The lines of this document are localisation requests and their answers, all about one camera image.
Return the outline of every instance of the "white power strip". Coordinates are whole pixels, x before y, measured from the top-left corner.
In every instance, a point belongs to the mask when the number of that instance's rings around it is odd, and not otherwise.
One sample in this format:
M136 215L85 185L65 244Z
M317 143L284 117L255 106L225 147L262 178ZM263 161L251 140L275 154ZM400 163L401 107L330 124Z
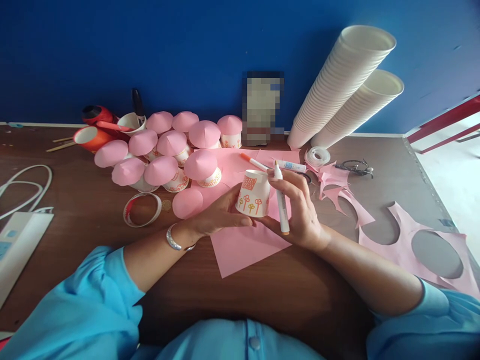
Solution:
M53 217L17 211L0 233L0 309Z

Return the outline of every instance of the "cut-out hole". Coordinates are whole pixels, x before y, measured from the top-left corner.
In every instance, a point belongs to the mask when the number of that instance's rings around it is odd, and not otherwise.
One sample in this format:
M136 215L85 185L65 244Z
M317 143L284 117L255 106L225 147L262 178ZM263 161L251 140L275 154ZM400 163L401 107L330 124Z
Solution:
M432 273L446 279L457 279L464 265L455 249L443 238L430 231L419 231L411 241L418 261Z

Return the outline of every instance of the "hand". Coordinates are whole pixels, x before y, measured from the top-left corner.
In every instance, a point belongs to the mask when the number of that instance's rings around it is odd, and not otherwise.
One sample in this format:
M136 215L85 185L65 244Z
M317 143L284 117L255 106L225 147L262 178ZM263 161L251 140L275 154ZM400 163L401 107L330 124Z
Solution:
M257 226L251 218L239 213L233 206L239 197L241 186L238 183L201 213L187 220L199 238L215 234L223 228Z
M330 228L320 224L314 204L310 199L309 186L301 175L288 170L282 170L283 180L274 178L274 171L268 170L268 181L272 188L280 190L290 199L291 218L288 221L290 233L282 235L280 223L264 216L256 219L278 236L291 244L299 245L312 251L321 251L330 242Z

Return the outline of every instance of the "blue sleeve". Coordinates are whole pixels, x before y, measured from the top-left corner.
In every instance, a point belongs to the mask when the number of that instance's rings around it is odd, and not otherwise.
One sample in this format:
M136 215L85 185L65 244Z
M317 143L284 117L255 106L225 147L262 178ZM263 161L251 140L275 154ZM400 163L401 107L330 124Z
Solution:
M423 298L396 317L375 315L368 335L369 359L479 359L480 302L423 280Z
M38 304L0 359L129 359L139 342L145 295L130 278L124 249L97 247Z

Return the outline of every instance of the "pink cone cap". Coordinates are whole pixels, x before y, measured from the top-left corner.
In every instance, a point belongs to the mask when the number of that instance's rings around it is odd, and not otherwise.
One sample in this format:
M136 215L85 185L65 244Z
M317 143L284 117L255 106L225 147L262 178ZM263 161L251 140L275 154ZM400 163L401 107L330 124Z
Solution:
M202 193L194 188L180 191L171 203L173 213L179 219L188 219L202 210L204 197Z
M108 168L121 162L129 153L129 146L123 140L113 140L103 145L95 154L95 165Z
M188 133L193 124L199 122L199 116L191 111L182 111L173 117L171 126L182 133Z
M115 165L111 179L120 186L132 185L142 178L144 171L145 163L139 158L131 157Z
M183 132L171 130L164 133L158 139L156 149L164 156L180 154L187 146L187 137Z
M159 136L153 130L140 130L130 137L128 149L135 156L148 154L157 145Z
M185 163L185 174L193 180L205 180L217 169L217 157L208 150L197 150Z
M173 120L174 116L167 111L156 112L146 121L146 128L160 135L172 128Z
M160 186L172 180L178 170L179 163L173 156L162 156L148 164L143 177L150 185Z
M192 125L188 132L190 142L199 149L209 149L220 139L220 129L216 123L208 120Z
M222 135L237 135L242 132L242 119L235 115L226 115L216 123Z

